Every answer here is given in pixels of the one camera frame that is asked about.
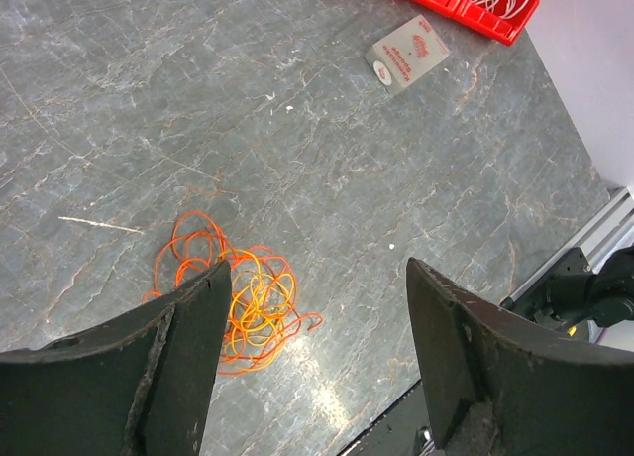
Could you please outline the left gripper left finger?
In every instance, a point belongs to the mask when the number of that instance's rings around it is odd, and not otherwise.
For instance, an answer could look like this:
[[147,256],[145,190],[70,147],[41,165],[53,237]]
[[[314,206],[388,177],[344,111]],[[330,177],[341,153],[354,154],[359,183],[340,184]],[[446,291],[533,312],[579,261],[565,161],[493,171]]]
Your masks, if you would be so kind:
[[231,295],[223,261],[100,325],[2,353],[2,454],[198,454]]

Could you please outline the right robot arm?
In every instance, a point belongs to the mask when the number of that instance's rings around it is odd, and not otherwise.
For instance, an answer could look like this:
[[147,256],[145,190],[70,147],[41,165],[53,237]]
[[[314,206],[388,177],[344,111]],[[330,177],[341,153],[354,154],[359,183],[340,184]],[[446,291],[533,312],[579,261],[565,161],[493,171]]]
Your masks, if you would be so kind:
[[596,274],[581,248],[568,250],[543,276],[500,306],[542,327],[589,339],[589,324],[633,319],[633,248],[614,252]]

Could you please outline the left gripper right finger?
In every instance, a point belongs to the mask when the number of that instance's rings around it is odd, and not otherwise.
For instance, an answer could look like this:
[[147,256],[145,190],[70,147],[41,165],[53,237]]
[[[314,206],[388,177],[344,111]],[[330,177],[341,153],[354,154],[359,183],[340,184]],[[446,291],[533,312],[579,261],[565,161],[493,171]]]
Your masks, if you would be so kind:
[[483,434],[480,406],[506,455],[632,454],[632,352],[534,324],[415,258],[406,289],[437,448]]

